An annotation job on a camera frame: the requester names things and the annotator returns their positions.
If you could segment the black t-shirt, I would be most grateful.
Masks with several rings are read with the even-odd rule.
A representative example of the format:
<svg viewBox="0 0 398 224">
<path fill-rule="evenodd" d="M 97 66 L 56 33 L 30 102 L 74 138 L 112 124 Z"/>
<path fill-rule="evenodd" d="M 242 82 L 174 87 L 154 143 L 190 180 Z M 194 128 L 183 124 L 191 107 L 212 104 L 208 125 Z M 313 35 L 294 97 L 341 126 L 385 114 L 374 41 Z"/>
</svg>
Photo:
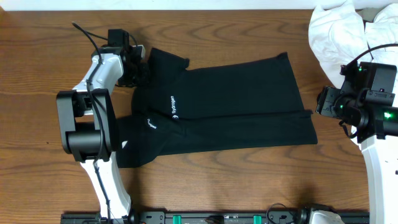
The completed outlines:
<svg viewBox="0 0 398 224">
<path fill-rule="evenodd" d="M 189 69 L 186 58 L 152 49 L 150 82 L 134 90 L 119 119 L 120 168 L 158 156 L 316 144 L 287 53 L 253 62 Z"/>
</svg>

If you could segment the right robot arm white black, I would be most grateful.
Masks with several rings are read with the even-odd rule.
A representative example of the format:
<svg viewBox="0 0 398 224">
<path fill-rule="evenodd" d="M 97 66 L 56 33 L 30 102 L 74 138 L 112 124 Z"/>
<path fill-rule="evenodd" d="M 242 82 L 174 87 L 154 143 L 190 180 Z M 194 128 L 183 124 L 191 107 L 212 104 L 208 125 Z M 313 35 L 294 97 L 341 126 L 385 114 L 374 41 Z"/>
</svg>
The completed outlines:
<svg viewBox="0 0 398 224">
<path fill-rule="evenodd" d="M 397 223 L 397 108 L 394 94 L 363 88 L 357 92 L 326 86 L 316 112 L 339 120 L 364 157 L 371 223 Z"/>
</svg>

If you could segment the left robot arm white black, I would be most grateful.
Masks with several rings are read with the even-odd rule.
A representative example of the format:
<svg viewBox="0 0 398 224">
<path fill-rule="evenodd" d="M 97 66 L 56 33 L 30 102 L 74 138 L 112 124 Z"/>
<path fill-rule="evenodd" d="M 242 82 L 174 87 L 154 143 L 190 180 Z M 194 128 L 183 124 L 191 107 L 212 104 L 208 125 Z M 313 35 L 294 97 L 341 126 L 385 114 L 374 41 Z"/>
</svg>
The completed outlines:
<svg viewBox="0 0 398 224">
<path fill-rule="evenodd" d="M 135 223 L 130 195 L 121 180 L 117 151 L 125 146 L 111 102 L 117 84 L 131 81 L 146 54 L 143 45 L 104 45 L 72 90 L 56 97 L 63 150 L 84 168 L 99 201 L 97 215 L 62 215 L 62 223 Z"/>
</svg>

